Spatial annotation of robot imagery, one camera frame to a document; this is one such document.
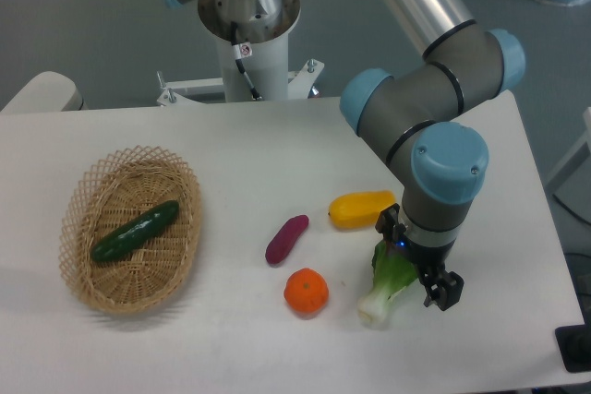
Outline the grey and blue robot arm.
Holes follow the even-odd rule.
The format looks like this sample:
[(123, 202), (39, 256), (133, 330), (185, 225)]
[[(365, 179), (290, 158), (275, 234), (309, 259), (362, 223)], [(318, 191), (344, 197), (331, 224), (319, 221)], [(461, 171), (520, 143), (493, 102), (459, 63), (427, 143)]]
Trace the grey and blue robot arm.
[[(488, 148), (463, 113), (513, 88), (525, 71), (521, 43), (505, 30), (482, 30), (461, 0), (385, 0), (424, 64), (394, 78), (366, 70), (345, 87), (347, 123), (403, 185), (400, 204), (378, 217), (386, 245), (415, 267), (426, 305), (456, 304), (463, 279), (445, 268), (488, 167)], [(298, 97), (287, 68), (287, 35), (299, 0), (164, 0), (196, 2), (217, 41), (224, 97), (284, 101)]]

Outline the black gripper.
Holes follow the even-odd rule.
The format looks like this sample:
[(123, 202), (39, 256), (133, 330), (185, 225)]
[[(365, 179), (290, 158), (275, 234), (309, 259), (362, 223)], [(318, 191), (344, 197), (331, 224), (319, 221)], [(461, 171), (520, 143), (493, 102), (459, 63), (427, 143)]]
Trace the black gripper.
[(464, 288), (464, 279), (448, 272), (445, 260), (456, 240), (456, 229), (432, 232), (417, 225), (399, 222), (400, 205), (384, 209), (375, 229), (382, 235), (388, 256), (400, 256), (416, 267), (418, 279), (426, 290), (424, 306), (436, 305), (445, 311), (457, 304)]

